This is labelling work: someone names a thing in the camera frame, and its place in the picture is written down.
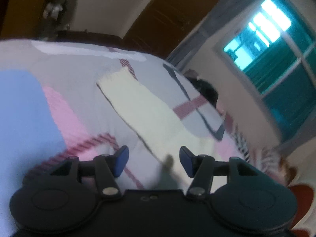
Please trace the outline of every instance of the blue patch on bedsheet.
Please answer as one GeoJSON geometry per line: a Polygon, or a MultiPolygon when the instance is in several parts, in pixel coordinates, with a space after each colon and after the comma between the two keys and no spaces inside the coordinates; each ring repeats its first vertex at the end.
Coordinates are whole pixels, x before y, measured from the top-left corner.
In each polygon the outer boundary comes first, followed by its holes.
{"type": "Polygon", "coordinates": [[[0,71],[1,236],[10,236],[15,228],[9,199],[24,174],[65,149],[37,79],[27,71],[0,71]]]}

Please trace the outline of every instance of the brown door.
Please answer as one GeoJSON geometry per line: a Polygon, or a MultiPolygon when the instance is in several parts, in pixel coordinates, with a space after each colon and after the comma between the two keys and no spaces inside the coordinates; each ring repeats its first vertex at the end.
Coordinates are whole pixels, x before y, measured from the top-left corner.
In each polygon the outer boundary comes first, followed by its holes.
{"type": "Polygon", "coordinates": [[[124,45],[165,59],[218,0],[152,0],[124,37],[124,45]]]}

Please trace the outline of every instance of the yellowish fabric strip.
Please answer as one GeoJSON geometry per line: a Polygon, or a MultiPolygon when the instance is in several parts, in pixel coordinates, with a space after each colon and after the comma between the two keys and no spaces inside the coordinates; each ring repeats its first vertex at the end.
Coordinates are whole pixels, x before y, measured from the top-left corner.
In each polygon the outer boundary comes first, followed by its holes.
{"type": "Polygon", "coordinates": [[[145,141],[161,162],[173,158],[172,173],[186,184],[190,179],[179,160],[179,149],[186,146],[195,155],[206,154],[220,161],[214,140],[192,135],[167,104],[135,80],[127,67],[107,74],[98,85],[121,118],[145,141]]]}

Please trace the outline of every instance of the window frame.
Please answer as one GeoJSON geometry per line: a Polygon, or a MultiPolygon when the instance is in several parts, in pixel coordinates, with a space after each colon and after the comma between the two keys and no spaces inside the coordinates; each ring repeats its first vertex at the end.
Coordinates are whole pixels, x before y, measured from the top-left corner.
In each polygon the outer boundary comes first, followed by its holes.
{"type": "MultiPolygon", "coordinates": [[[[254,3],[252,3],[250,6],[248,6],[241,14],[245,14],[245,11],[247,11],[246,16],[239,20],[235,27],[231,28],[230,31],[226,33],[226,35],[214,46],[214,51],[223,59],[223,62],[228,66],[228,69],[238,78],[241,80],[242,85],[244,88],[249,92],[249,94],[253,97],[255,103],[257,106],[261,109],[263,114],[265,115],[266,119],[274,129],[278,139],[280,140],[280,144],[282,145],[284,142],[282,141],[282,132],[273,117],[272,113],[266,106],[266,104],[263,101],[263,98],[267,96],[270,92],[272,92],[279,84],[282,83],[286,79],[288,75],[290,75],[291,72],[293,72],[299,65],[302,65],[306,71],[306,73],[309,76],[309,79],[311,80],[312,84],[316,88],[316,77],[309,66],[308,62],[306,61],[306,57],[313,51],[314,48],[316,48],[316,41],[314,41],[307,50],[303,53],[300,51],[298,46],[295,44],[295,42],[292,40],[292,38],[282,29],[278,29],[281,33],[281,37],[284,39],[284,41],[288,44],[290,49],[293,51],[294,55],[297,57],[296,61],[287,69],[287,71],[281,76],[281,78],[274,83],[268,90],[266,90],[263,94],[261,94],[254,84],[250,81],[250,79],[242,72],[241,69],[238,68],[238,66],[234,63],[232,58],[223,51],[223,48],[231,41],[233,40],[247,25],[250,21],[252,21],[254,15],[261,11],[261,4],[265,0],[256,0],[254,3]]],[[[296,9],[296,6],[290,1],[285,0],[287,4],[291,7],[292,10],[295,11],[295,13],[298,15],[298,17],[304,22],[306,27],[311,31],[312,34],[314,34],[315,40],[316,40],[316,34],[315,30],[309,25],[308,20],[305,19],[305,17],[296,9]]],[[[299,132],[303,132],[306,130],[306,125],[308,121],[312,121],[313,118],[308,117],[307,120],[303,123],[303,125],[298,129],[299,132]]]]}

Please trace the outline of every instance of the window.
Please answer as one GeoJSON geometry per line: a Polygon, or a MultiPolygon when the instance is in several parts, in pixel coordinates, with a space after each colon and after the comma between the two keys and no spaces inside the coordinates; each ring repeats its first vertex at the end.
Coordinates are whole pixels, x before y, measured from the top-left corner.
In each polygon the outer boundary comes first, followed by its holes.
{"type": "Polygon", "coordinates": [[[316,106],[314,35],[285,0],[265,0],[224,48],[291,138],[316,106]]]}

